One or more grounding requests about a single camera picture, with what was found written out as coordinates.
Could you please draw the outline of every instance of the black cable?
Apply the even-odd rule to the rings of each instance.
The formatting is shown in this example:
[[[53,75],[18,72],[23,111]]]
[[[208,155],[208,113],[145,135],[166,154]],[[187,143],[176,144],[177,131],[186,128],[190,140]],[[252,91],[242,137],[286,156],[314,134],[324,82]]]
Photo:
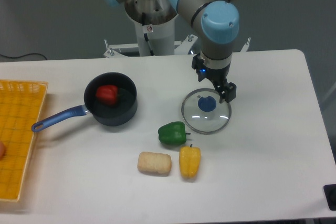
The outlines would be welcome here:
[[[190,26],[191,27],[193,27],[193,25],[194,25],[194,20],[195,20],[195,18],[198,16],[198,14],[201,12],[201,10],[203,10],[205,7],[207,7],[209,4],[211,4],[212,2],[207,2],[207,3],[205,3],[204,5],[202,5],[200,8],[198,8],[196,11],[195,11],[195,13],[194,13],[194,15],[192,16],[192,18],[191,18],[191,21],[190,21]]]
[[[0,54],[1,57],[7,58],[7,59],[19,59],[22,57],[26,57],[26,56],[30,56],[30,55],[40,55],[42,56],[45,60],[48,60],[47,57],[45,57],[43,54],[39,54],[38,52],[31,52],[29,54],[25,54],[25,55],[21,55],[21,56],[16,56],[16,57],[11,57],[11,56],[6,56],[6,55],[2,55]]]
[[[145,19],[146,19],[146,13],[142,13],[141,14],[141,25],[142,26],[145,25]],[[153,52],[153,49],[152,49],[152,46],[151,46],[151,43],[149,42],[147,33],[144,33],[143,37],[145,38],[145,41],[147,42],[149,53],[151,54],[151,56],[155,56],[155,54]]]

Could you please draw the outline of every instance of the gray floor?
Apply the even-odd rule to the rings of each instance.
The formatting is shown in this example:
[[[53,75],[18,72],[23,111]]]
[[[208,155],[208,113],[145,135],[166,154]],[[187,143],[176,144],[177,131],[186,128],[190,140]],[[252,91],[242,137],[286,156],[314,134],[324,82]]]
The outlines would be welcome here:
[[[239,51],[300,49],[307,58],[327,133],[336,153],[336,0],[234,0],[240,12]],[[192,30],[176,20],[176,40]],[[135,43],[122,5],[103,0],[0,0],[0,54],[39,52],[50,60],[100,58],[103,40]],[[39,56],[23,60],[37,60]],[[10,61],[0,57],[0,61]]]

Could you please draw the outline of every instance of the glass lid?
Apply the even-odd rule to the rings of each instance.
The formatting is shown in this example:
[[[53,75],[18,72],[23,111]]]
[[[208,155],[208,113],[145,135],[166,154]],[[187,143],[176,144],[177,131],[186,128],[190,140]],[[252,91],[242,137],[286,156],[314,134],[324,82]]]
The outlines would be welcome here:
[[[219,103],[213,89],[197,89],[182,102],[181,112],[186,124],[195,132],[211,134],[223,129],[231,117],[230,103]]]

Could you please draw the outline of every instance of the blue pan handle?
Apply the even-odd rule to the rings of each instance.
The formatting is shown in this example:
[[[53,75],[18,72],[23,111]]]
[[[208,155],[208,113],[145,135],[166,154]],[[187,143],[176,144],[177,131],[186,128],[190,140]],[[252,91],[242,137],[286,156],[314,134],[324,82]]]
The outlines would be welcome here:
[[[89,111],[85,105],[79,105],[76,107],[69,108],[62,112],[57,113],[56,115],[52,115],[49,118],[46,118],[42,121],[34,123],[31,127],[31,130],[34,132],[39,132],[44,130],[47,127],[50,127],[56,123],[59,123],[65,119],[72,118],[74,116],[82,116],[88,114]]]

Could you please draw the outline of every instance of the bread roll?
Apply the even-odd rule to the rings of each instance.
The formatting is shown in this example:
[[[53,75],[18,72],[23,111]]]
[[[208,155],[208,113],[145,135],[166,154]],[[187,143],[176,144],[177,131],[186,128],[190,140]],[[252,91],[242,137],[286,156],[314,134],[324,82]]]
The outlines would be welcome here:
[[[172,159],[168,154],[142,152],[138,159],[138,170],[141,172],[168,174],[172,168]]]

